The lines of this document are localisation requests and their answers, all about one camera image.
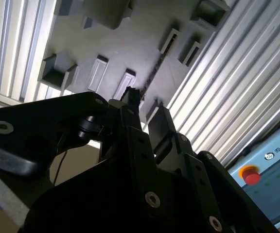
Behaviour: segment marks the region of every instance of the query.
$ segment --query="bolt head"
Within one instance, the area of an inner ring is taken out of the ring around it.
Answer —
[[[160,199],[154,192],[147,192],[145,194],[145,201],[155,209],[160,207]]]
[[[209,223],[217,232],[222,231],[222,225],[216,217],[210,216],[209,217]]]
[[[7,121],[0,120],[0,134],[10,134],[14,131],[14,127]]]

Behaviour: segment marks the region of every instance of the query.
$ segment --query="red emergency stop button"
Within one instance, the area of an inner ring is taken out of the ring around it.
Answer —
[[[242,172],[242,177],[243,177],[244,181],[246,182],[246,184],[248,184],[248,185],[255,185],[261,179],[260,174],[258,173],[258,171],[254,167],[251,167],[249,169],[245,169]]]

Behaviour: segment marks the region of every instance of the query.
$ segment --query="light blue panel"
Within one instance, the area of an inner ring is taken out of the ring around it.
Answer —
[[[243,190],[273,224],[280,222],[280,160],[262,173],[259,183]]]
[[[273,153],[274,158],[266,160],[264,156],[267,153]],[[280,160],[280,129],[275,132],[272,136],[262,142],[254,151],[248,154],[243,160],[239,161],[234,167],[228,172],[232,175],[234,180],[243,187],[246,185],[244,180],[239,177],[238,172],[240,168],[246,165],[254,165],[259,168],[259,173],[262,174],[269,167],[274,165]]]

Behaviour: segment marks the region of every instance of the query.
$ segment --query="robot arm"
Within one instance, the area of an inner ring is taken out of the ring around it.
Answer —
[[[102,141],[99,164],[30,200],[21,232],[278,233],[212,154],[193,152],[168,109],[144,133],[139,102],[129,88],[109,103],[86,92],[0,109],[0,172],[23,182],[21,194],[48,181],[56,155]]]

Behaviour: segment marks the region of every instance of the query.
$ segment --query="silver screw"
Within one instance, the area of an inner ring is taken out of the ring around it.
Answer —
[[[95,99],[98,104],[103,104],[103,101],[100,99]]]
[[[187,141],[188,141],[187,137],[186,137],[186,136],[184,136],[184,135],[181,135],[181,138],[182,138],[182,140],[183,140],[183,141],[185,141],[185,142],[187,142]]]
[[[129,109],[129,108],[128,108],[128,111],[129,111],[131,114],[135,114],[134,111],[132,111],[132,110]]]
[[[222,231],[222,225],[216,217],[210,216],[209,217],[209,223],[217,232]]]
[[[0,120],[0,134],[10,134],[14,131],[14,127],[7,121]]]
[[[206,154],[208,159],[212,159],[212,156],[210,154]]]
[[[145,194],[145,201],[155,209],[160,207],[160,199],[154,192],[147,192]]]

